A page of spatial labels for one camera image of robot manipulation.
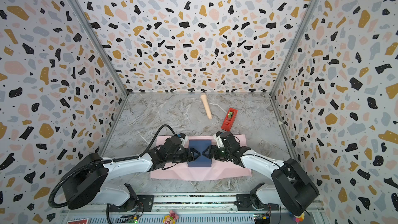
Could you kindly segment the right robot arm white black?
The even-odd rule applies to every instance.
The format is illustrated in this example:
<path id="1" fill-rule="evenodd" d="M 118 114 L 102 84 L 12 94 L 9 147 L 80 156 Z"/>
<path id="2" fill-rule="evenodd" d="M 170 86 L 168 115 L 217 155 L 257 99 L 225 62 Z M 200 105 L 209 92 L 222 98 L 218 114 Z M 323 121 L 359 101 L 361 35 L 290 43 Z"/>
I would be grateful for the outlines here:
<path id="1" fill-rule="evenodd" d="M 274 189 L 266 189 L 260 183 L 251 190 L 249 199 L 238 202 L 238 206 L 261 210 L 269 204 L 278 204 L 300 217 L 319 196 L 317 186 L 296 160 L 282 161 L 261 155 L 242 146 L 231 132 L 218 132 L 214 138 L 217 144 L 208 146 L 202 155 L 256 171 L 273 181 Z"/>

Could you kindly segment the navy blue gift box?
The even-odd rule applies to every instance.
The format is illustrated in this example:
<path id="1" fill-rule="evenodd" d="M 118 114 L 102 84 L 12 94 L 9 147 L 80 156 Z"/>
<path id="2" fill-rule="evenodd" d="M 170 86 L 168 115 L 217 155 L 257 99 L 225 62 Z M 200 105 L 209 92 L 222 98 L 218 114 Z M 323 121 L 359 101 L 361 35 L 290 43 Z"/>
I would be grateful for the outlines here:
<path id="1" fill-rule="evenodd" d="M 194 149 L 194 161 L 188 162 L 190 168 L 210 168 L 212 160 L 202 155 L 202 153 L 211 145 L 211 140 L 190 140 L 189 148 Z"/>

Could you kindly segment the red tape dispenser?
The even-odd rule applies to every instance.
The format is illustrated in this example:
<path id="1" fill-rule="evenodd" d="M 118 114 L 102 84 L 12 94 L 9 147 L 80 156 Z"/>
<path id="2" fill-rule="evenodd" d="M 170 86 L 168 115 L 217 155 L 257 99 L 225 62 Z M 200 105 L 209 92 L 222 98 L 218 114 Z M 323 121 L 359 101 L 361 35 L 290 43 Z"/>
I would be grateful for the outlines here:
<path id="1" fill-rule="evenodd" d="M 231 128 L 232 128 L 232 126 L 234 124 L 234 121 L 236 119 L 237 113 L 238 113 L 238 110 L 236 110 L 234 108 L 229 108 L 229 110 L 227 112 L 227 115 L 226 115 L 226 117 L 225 117 L 225 119 L 223 121 L 223 124 L 221 126 L 222 130 L 224 130 L 224 131 L 230 131 L 231 130 Z"/>

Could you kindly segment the pink wrapping paper sheet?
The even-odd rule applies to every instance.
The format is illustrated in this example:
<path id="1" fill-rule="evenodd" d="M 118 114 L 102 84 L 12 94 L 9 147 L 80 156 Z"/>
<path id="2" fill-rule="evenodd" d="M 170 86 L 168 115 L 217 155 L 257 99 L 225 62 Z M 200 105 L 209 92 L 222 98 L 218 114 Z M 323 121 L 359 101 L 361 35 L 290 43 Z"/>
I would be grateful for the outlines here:
<path id="1" fill-rule="evenodd" d="M 168 170 L 156 170 L 150 173 L 152 179 L 176 179 L 184 181 L 206 181 L 252 176 L 250 169 L 244 169 L 231 162 L 213 160 L 211 167 L 191 168 L 186 163 L 180 163 Z"/>

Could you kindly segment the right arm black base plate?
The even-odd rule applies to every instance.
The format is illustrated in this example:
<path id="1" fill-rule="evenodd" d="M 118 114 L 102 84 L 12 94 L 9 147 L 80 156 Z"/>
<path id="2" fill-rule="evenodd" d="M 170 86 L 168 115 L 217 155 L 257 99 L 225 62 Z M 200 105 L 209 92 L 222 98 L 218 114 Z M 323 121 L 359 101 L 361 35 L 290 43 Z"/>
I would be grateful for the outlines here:
<path id="1" fill-rule="evenodd" d="M 234 205 L 238 211 L 278 211 L 279 204 L 264 204 L 254 194 L 237 194 Z"/>

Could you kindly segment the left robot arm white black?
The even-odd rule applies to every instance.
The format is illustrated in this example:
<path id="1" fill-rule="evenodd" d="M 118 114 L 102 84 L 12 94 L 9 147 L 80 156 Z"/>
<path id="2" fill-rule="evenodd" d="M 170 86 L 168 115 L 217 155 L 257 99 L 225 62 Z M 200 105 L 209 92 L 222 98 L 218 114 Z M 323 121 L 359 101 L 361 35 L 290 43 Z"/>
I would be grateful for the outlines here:
<path id="1" fill-rule="evenodd" d="M 89 203 L 104 203 L 131 211 L 141 207 L 133 187 L 127 183 L 113 185 L 110 180 L 128 174 L 166 170 L 168 163 L 193 162 L 200 155 L 194 148 L 185 148 L 178 136 L 167 138 L 164 144 L 148 149 L 141 156 L 111 159 L 90 154 L 61 179 L 66 206 L 74 210 Z"/>

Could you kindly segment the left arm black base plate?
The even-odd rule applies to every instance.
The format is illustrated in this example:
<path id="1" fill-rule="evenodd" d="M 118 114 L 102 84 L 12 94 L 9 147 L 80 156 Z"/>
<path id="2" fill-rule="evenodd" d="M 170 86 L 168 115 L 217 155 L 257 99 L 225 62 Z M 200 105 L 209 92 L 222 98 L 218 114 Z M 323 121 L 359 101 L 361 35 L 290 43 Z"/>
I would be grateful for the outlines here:
<path id="1" fill-rule="evenodd" d="M 128 199 L 121 206 L 110 205 L 110 213 L 124 213 L 132 212 L 133 214 L 141 214 L 145 212 L 151 212 L 154 203 L 154 195 L 138 195 Z"/>

